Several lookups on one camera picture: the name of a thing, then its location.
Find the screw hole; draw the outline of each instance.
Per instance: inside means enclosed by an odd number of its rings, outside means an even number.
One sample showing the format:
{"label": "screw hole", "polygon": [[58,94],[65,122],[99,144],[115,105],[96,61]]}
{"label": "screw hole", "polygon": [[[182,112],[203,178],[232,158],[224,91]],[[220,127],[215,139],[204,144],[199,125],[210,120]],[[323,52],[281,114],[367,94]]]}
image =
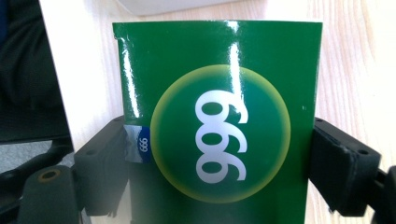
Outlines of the screw hole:
{"label": "screw hole", "polygon": [[368,155],[368,154],[369,154],[368,151],[363,150],[363,149],[358,150],[358,152],[359,152],[361,155]]}
{"label": "screw hole", "polygon": [[38,177],[38,182],[41,182],[41,183],[50,182],[51,180],[55,179],[60,174],[61,174],[60,170],[48,170],[47,172],[41,174]]}

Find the light wooden surface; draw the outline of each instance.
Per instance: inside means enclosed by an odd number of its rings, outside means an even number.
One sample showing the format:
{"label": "light wooden surface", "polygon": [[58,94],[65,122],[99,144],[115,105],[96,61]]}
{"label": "light wooden surface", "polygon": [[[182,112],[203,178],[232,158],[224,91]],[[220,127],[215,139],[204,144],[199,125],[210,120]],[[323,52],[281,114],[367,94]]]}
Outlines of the light wooden surface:
{"label": "light wooden surface", "polygon": [[[40,0],[64,98],[73,143],[80,149],[122,114],[117,43],[111,22],[163,20],[323,21],[317,117],[358,138],[382,155],[381,168],[396,163],[396,4],[393,0],[251,0],[135,17],[115,0]],[[129,223],[96,217],[95,223]],[[331,214],[312,186],[306,223],[370,223]]]}

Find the green packaging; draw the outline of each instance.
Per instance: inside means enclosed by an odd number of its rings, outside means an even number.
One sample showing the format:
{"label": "green packaging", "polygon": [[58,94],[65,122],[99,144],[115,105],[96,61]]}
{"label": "green packaging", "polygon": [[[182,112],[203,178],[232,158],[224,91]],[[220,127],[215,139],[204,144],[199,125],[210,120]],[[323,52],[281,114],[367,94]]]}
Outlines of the green packaging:
{"label": "green packaging", "polygon": [[113,23],[133,223],[304,223],[321,27]]}

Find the blue label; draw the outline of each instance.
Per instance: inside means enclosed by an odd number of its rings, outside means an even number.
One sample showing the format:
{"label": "blue label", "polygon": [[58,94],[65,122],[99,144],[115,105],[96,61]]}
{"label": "blue label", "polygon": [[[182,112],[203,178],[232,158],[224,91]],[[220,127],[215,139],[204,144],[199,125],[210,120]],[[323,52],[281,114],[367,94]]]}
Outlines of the blue label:
{"label": "blue label", "polygon": [[127,133],[125,160],[145,163],[151,161],[149,127],[124,125]]}
{"label": "blue label", "polygon": [[142,127],[137,137],[137,147],[139,150],[142,162],[150,162],[151,160],[151,146],[149,143],[149,128]]}

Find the white object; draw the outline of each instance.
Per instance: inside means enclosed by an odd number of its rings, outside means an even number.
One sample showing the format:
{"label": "white object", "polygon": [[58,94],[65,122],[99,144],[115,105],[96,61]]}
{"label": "white object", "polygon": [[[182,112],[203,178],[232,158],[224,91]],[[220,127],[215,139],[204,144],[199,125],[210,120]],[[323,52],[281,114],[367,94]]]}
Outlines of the white object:
{"label": "white object", "polygon": [[119,0],[129,12],[137,16],[236,1],[241,0]]}

